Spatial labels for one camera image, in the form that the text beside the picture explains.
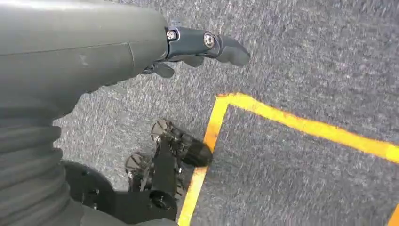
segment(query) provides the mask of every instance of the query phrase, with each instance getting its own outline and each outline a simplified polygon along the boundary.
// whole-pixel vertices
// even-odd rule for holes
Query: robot
[[[160,120],[154,155],[145,167],[132,156],[130,189],[115,192],[95,170],[62,161],[53,121],[101,86],[171,77],[165,62],[244,66],[248,51],[228,36],[169,27],[152,9],[102,0],[2,0],[0,21],[0,226],[177,225],[180,164],[208,165],[206,145]]]

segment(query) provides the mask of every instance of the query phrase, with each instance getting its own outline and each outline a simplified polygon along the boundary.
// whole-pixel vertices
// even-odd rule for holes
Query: bolt
[[[177,39],[177,33],[175,31],[168,31],[166,32],[166,37],[168,38],[169,41],[173,41]]]
[[[211,33],[204,34],[204,43],[209,48],[212,48],[215,45],[215,39]]]

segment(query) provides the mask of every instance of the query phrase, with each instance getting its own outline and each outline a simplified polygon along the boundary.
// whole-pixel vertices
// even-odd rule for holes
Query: gray carpet
[[[57,122],[65,158],[126,188],[123,161],[150,152],[161,117],[202,138],[214,96],[241,92],[301,117],[399,144],[396,0],[138,0],[171,23],[230,34],[253,54],[236,68],[177,64],[85,95]],[[385,225],[399,165],[230,107],[193,226]]]

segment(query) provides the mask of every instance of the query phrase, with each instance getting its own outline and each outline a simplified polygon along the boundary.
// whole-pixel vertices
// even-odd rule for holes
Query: yellow tape
[[[227,111],[227,106],[227,102],[225,102],[223,99],[217,98],[209,119],[208,128],[204,137],[204,143],[208,145],[212,152],[215,149],[217,137],[219,136],[219,132],[223,124],[223,117]],[[192,214],[194,212],[198,196],[200,195],[207,169],[208,167],[201,167],[194,170],[191,183],[183,203],[182,211],[180,212],[178,221],[179,226],[190,225]]]
[[[328,125],[319,121],[308,120],[297,117],[293,114],[278,110],[265,105],[250,96],[234,93],[219,95],[216,98],[212,114],[209,119],[208,128],[204,142],[213,152],[217,137],[222,127],[223,118],[228,105],[233,105],[244,110],[258,114],[266,119],[277,121],[293,129],[304,133],[321,137],[339,144],[343,144],[368,154],[373,154],[389,161],[399,163],[399,147],[383,141],[365,138],[354,133],[350,133],[336,126]],[[192,176],[190,187],[184,200],[182,212],[180,213],[179,226],[189,226],[192,214],[201,191],[203,181],[207,172],[207,167],[196,168]]]
[[[396,209],[388,222],[388,226],[399,226],[399,205],[396,206]]]

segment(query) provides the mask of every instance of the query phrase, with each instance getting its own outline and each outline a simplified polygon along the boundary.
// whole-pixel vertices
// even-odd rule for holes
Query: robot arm
[[[125,225],[70,199],[53,120],[101,86],[170,77],[165,61],[249,60],[229,37],[169,28],[156,11],[102,0],[1,0],[0,21],[0,225]]]
[[[3,0],[0,21],[1,94],[35,98],[29,102],[48,105],[56,118],[101,86],[140,73],[170,77],[162,61],[249,60],[228,37],[168,28],[154,10],[101,0]]]

